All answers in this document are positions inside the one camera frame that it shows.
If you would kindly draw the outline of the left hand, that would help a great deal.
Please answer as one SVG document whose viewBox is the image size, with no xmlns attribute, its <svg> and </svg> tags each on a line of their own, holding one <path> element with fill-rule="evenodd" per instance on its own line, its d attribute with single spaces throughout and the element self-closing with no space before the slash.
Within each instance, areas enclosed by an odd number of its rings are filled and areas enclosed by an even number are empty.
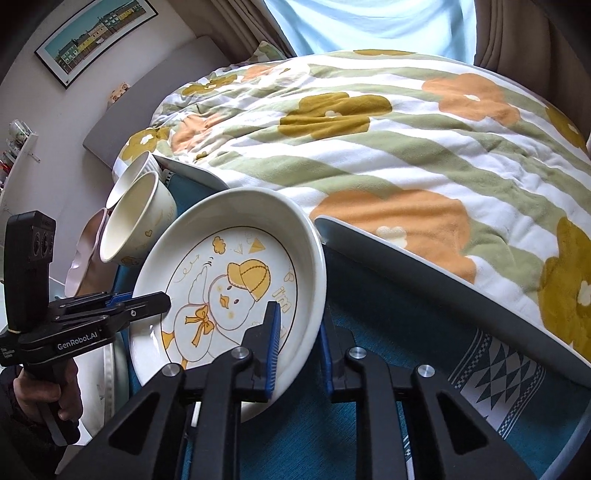
<svg viewBox="0 0 591 480">
<path fill-rule="evenodd" d="M 66 363 L 62 385 L 32 379 L 22 370 L 13 380 L 16 401 L 31 420 L 40 422 L 41 403 L 59 404 L 58 416 L 64 421 L 78 421 L 83 413 L 81 393 L 77 381 L 78 368 L 73 359 Z"/>
</svg>

